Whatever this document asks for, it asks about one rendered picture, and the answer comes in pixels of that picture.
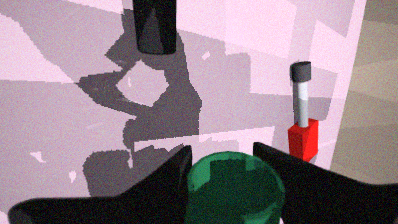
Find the green post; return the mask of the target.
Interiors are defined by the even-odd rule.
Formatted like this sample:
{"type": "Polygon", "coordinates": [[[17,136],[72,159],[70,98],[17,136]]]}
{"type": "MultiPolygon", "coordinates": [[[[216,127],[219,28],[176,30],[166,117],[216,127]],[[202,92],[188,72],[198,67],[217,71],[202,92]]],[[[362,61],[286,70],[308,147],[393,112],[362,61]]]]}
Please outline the green post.
{"type": "Polygon", "coordinates": [[[188,202],[187,202],[187,208],[186,208],[186,214],[185,214],[184,224],[192,224],[192,221],[191,221],[191,213],[190,213],[189,196],[188,196],[188,202]]]}

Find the green cup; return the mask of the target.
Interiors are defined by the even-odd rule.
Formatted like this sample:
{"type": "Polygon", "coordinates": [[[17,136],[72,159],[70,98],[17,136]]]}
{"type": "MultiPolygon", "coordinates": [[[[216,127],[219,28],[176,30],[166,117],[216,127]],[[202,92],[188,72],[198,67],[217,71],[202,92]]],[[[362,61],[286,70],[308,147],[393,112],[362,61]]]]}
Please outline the green cup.
{"type": "Polygon", "coordinates": [[[279,224],[285,188],[281,176],[256,156],[216,152],[188,176],[192,224],[279,224]]]}

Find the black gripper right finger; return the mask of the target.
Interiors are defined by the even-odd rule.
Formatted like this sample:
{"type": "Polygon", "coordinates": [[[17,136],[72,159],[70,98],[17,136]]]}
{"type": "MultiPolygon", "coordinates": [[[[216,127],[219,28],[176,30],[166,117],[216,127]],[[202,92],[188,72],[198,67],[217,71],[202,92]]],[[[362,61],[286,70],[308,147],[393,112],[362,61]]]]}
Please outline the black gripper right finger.
{"type": "Polygon", "coordinates": [[[398,224],[398,183],[356,181],[261,142],[253,156],[281,176],[284,224],[398,224]]]}

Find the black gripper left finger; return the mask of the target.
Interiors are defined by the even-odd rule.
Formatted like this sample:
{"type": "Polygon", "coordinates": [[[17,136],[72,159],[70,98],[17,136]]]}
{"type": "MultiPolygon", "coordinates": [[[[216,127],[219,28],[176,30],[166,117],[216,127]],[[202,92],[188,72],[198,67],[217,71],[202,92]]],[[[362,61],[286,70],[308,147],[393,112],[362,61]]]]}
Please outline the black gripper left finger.
{"type": "Polygon", "coordinates": [[[184,224],[192,146],[117,196],[32,198],[12,206],[9,224],[184,224]]]}

